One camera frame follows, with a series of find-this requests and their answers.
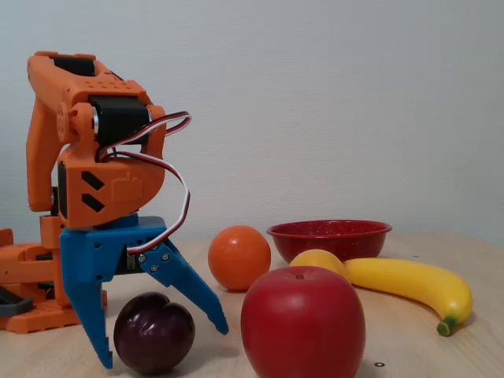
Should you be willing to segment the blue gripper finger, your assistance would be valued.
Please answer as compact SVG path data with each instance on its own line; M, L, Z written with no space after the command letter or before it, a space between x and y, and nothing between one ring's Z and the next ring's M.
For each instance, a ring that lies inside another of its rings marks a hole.
M109 338L106 335L102 283L65 280L64 287L98 359L106 369L111 369L113 354L109 349Z
M139 263L144 272L165 287L173 286L206 314L219 333L228 334L228 322L220 299L170 240L148 250L143 256L145 259Z

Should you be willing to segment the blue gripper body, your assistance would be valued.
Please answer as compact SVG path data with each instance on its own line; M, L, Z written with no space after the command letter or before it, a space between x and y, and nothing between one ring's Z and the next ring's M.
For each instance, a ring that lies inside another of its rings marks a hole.
M116 275L143 273L129 246L140 246L166 229L161 217L129 215L91 228L61 234L61 266L65 282L109 282Z

